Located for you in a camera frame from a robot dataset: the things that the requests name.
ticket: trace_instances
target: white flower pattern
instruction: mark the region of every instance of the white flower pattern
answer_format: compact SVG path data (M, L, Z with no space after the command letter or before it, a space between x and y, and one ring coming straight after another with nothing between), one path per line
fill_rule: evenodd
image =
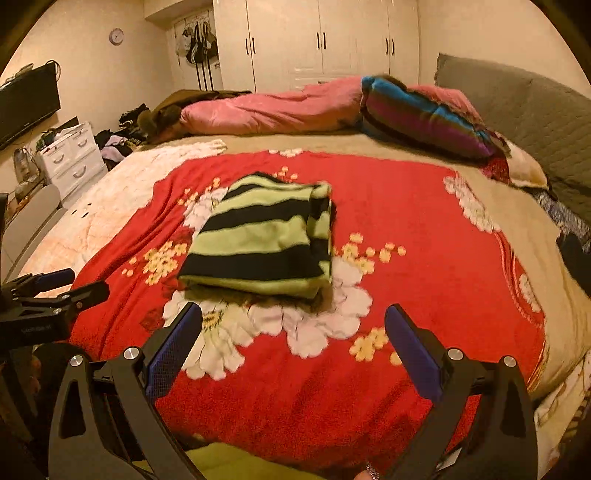
M279 155L281 155L282 157L287 157L287 158L293 158L297 155L299 155L300 153L303 153L304 149L303 148L292 148L290 150L269 150L269 153L271 155L276 155L279 153Z
M283 302L248 306L228 299L198 299L191 291L175 291L164 306L165 327L189 300L197 303L203 314L202 332L183 365L187 376L198 379L207 374L214 380L224 379L226 371L234 373L244 363L236 345L249 346L260 334L277 336L285 330L291 353L301 358L320 355L329 338L351 338L361 318L369 313L372 299L357 286L363 274L356 265L335 257L332 268L332 301L319 313Z
M331 304L319 313L279 302L255 304L249 310L250 315L256 324L265 325L270 332L285 330L293 355L318 356L328 346L328 338L346 340L355 335L361 318L369 313L372 304L369 293L357 286L363 278L357 265L334 257L332 276Z
M521 290L521 294L523 295L525 301L530 304L532 312L541 312L542 309L538 299L535 297L533 288L531 288L530 279L524 273L519 276L519 289Z
M194 230L193 240L200 232L207 219L211 217L213 209L222 201L228 192L228 188L218 188L211 192L204 193L199 197L199 200L188 200L187 208L184 211L185 220L184 226L188 226Z
M489 216L484 205L472 193L470 187L461 177L444 177L443 185L450 194L460 200L464 217L472 222L481 232L498 232L501 227Z

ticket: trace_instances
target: striped pillow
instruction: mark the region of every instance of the striped pillow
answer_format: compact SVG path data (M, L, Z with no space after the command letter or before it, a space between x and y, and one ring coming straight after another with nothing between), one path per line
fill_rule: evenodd
M364 77L361 88L361 130L370 137L472 159L505 151L494 132L392 77Z

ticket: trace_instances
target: blue gripper pad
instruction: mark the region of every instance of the blue gripper pad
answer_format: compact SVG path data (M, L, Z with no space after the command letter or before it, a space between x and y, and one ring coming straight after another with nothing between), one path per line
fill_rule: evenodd
M386 334L418 394L436 403L443 394L439 366L405 317L400 306L388 307L384 319Z
M145 394L150 401L155 402L157 398L168 394L201 333L202 324L203 316L199 305L188 303L171 325L152 334L156 337L165 335L166 338L147 366Z
M50 291L54 288L65 287L74 283L76 274L71 268L57 270L55 272L43 274L35 280L35 286L39 291Z

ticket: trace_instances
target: striped folded cloth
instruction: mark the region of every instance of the striped folded cloth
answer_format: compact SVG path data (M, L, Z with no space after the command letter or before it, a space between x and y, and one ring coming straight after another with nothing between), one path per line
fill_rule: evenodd
M195 237L179 280L315 299L331 283L330 191L260 172L241 178Z

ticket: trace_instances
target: television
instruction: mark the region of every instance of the television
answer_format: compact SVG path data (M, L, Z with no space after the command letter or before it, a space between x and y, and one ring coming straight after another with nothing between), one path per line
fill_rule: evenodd
M60 108L55 62L0 86L0 150Z

